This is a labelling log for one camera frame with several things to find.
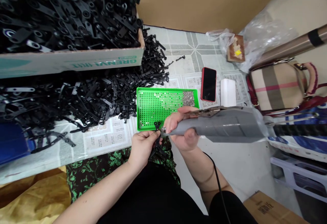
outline beige wall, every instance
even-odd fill
[[[327,24],[327,0],[272,0],[266,9],[299,35]],[[319,83],[327,83],[327,44],[298,55],[296,60],[311,61],[318,69]]]

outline plastic basket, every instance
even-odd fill
[[[161,122],[183,105],[183,92],[192,92],[194,107],[199,108],[196,89],[137,88],[137,130],[155,130],[154,122]]]

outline smartphone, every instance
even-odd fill
[[[217,71],[204,67],[202,69],[201,100],[216,101]]]

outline stainless steel cylinder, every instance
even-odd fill
[[[327,24],[318,28],[317,30],[320,39],[325,43],[327,41]],[[268,52],[265,52],[250,70],[267,65],[277,59],[293,57],[314,49],[315,46],[311,43],[308,34],[309,32],[289,41],[288,43],[282,44]]]

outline black band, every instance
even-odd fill
[[[319,34],[318,34],[318,29],[314,29],[308,33],[308,38],[311,42],[311,44],[315,47],[318,47],[320,45],[325,44],[323,40],[321,40]]]

